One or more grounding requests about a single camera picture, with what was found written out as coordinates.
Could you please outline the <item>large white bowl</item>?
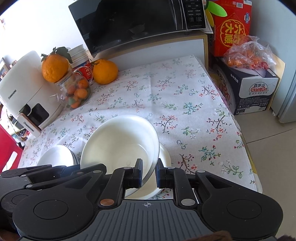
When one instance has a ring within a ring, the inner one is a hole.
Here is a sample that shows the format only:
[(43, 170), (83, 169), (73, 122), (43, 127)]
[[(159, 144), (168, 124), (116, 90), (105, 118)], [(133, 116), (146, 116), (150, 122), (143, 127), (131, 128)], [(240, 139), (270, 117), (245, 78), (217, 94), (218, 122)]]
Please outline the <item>large white bowl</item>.
[(81, 155), (82, 169), (104, 164), (111, 174), (121, 167), (133, 167), (142, 159), (145, 184), (159, 158), (159, 137), (153, 125), (138, 115), (119, 115), (100, 125), (87, 140)]
[[(171, 166), (170, 154), (163, 144), (159, 144), (159, 158), (164, 167)], [(125, 193), (126, 199), (147, 200), (159, 194), (161, 189), (157, 187), (155, 172), (151, 175), (149, 180), (140, 189), (128, 189)]]

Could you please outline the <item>plain white plate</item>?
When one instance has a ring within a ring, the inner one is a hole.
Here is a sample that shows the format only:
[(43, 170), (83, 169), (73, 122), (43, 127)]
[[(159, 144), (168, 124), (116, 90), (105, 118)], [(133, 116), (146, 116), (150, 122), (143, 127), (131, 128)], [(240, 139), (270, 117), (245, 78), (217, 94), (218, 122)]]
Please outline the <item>plain white plate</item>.
[(69, 167), (78, 164), (79, 161), (74, 153), (64, 145), (56, 145), (48, 149), (37, 162), (37, 166), (52, 165), (52, 167)]

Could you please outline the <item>red plastic chair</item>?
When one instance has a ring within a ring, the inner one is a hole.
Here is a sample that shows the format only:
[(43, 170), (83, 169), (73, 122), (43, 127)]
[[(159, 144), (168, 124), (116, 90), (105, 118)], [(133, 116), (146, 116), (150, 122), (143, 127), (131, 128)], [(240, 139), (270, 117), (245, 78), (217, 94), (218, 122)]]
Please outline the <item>red plastic chair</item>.
[(23, 149), (17, 145), (13, 137), (2, 126), (0, 144), (0, 172), (17, 169)]

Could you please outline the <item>floral tablecloth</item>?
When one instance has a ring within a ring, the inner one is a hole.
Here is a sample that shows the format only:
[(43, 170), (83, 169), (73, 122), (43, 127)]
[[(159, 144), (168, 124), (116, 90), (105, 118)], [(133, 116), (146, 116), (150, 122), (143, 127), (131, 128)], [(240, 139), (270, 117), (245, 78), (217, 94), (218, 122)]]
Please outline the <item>floral tablecloth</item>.
[(187, 173), (203, 169), (261, 192), (239, 124), (194, 56), (121, 71), (108, 85), (93, 84), (88, 101), (65, 108), (39, 137), (29, 136), (20, 167), (63, 145), (80, 158), (86, 141), (107, 120), (137, 114), (154, 125), (171, 163)]

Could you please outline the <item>white air fryer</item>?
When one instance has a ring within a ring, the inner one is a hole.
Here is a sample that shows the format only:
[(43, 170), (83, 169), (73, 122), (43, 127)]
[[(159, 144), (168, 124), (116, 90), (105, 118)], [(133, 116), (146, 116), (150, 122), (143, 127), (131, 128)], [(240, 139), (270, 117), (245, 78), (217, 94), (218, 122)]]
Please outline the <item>white air fryer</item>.
[(63, 109), (60, 90), (43, 78), (41, 58), (35, 51), (17, 61), (1, 80), (1, 103), (35, 137)]

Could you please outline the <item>glass jar of small oranges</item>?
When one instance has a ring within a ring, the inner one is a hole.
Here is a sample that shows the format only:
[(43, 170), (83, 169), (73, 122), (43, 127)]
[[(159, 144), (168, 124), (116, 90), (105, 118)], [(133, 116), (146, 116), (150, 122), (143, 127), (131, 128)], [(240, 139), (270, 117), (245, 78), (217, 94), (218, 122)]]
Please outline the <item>glass jar of small oranges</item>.
[(56, 85), (60, 90), (60, 99), (71, 109), (79, 108), (91, 96), (89, 81), (72, 70), (68, 70)]

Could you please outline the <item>large orange on table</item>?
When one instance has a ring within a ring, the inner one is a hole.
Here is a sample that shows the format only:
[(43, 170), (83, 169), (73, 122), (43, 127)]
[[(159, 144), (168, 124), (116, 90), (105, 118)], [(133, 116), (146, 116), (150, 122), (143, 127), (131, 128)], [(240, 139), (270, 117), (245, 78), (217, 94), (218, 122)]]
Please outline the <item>large orange on table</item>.
[(107, 85), (116, 80), (118, 76), (118, 67), (115, 63), (105, 59), (99, 59), (92, 63), (93, 79), (96, 83)]

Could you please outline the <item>red paper cup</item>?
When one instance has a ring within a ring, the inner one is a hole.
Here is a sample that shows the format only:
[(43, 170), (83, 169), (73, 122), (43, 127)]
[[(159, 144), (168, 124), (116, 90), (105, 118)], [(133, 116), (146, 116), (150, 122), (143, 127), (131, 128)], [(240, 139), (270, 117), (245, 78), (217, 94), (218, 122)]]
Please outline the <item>red paper cup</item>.
[(73, 67), (73, 71), (76, 74), (82, 75), (87, 79), (88, 82), (91, 82), (93, 80), (93, 72), (90, 60), (87, 60), (80, 65)]

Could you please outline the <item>orange with leaves on jar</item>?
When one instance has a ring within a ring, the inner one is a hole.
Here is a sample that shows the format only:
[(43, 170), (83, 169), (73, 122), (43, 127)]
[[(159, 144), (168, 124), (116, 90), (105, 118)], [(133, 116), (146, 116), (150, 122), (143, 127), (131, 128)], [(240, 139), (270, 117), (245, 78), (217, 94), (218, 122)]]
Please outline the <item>orange with leaves on jar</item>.
[(66, 75), (73, 62), (66, 47), (54, 47), (50, 54), (41, 54), (41, 63), (43, 78), (56, 83)]

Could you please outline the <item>stack of paper cups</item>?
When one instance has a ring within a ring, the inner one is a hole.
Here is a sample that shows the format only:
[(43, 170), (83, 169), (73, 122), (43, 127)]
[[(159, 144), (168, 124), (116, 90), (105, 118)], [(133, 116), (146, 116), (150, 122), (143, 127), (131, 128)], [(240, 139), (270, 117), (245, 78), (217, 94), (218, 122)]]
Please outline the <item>stack of paper cups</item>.
[(78, 45), (77, 47), (74, 47), (68, 51), (71, 59), (72, 59), (72, 64), (71, 67), (72, 69), (76, 69), (81, 66), (85, 66), (88, 64), (89, 61), (89, 56), (84, 49), (83, 44)]

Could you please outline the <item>white wooden shelf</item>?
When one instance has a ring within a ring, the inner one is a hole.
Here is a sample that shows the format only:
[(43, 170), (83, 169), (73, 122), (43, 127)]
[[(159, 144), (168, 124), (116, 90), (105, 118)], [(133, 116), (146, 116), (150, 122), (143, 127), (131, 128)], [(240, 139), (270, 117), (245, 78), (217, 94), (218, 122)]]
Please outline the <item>white wooden shelf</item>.
[(194, 55), (208, 69), (208, 37), (200, 30), (170, 33), (115, 46), (94, 56), (107, 59), (120, 71), (170, 59)]

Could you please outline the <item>white refrigerator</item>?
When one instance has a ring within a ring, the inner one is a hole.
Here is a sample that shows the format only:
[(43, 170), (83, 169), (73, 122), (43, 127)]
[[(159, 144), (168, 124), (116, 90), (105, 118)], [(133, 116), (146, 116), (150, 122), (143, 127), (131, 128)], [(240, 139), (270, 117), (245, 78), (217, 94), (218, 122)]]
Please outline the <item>white refrigerator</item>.
[(285, 95), (283, 94), (284, 92), (280, 91), (279, 87), (271, 104), (271, 109), (280, 123), (291, 123), (295, 121), (295, 73), (289, 89), (287, 89)]

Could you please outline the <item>bag of small oranges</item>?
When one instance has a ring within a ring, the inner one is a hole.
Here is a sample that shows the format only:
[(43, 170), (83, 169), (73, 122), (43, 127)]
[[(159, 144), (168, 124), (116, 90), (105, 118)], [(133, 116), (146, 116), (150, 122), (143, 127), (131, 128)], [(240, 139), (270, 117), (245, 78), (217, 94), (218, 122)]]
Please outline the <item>bag of small oranges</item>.
[(269, 45), (263, 46), (258, 41), (257, 36), (235, 34), (233, 45), (225, 52), (223, 62), (228, 67), (251, 70), (267, 70), (276, 66)]

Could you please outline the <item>black microwave oven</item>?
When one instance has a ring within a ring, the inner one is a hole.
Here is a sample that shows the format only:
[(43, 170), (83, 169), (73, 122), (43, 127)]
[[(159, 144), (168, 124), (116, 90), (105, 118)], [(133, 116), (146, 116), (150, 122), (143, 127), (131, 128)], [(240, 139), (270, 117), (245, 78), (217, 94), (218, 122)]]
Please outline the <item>black microwave oven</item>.
[(202, 1), (79, 0), (69, 10), (92, 56), (139, 39), (206, 28)]

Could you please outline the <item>red gift box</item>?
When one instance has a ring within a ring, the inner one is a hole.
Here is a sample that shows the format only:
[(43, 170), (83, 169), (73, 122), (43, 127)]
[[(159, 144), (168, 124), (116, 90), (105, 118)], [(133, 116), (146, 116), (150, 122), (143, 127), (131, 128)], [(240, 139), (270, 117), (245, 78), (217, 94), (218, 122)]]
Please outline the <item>red gift box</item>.
[(205, 14), (213, 30), (209, 38), (211, 54), (222, 57), (233, 45), (235, 34), (248, 35), (252, 1), (206, 1)]

